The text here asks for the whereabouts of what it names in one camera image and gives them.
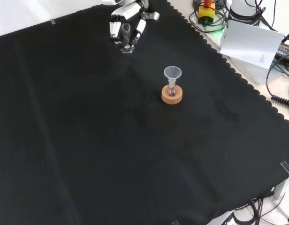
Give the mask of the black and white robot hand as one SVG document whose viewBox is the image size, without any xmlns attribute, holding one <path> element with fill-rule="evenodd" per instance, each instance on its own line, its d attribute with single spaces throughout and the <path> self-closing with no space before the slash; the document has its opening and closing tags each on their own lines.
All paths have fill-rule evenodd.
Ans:
<svg viewBox="0 0 289 225">
<path fill-rule="evenodd" d="M 147 20 L 157 21 L 160 14 L 148 0 L 104 0 L 103 5 L 119 5 L 109 16 L 110 38 L 123 53 L 132 53 Z"/>
</svg>

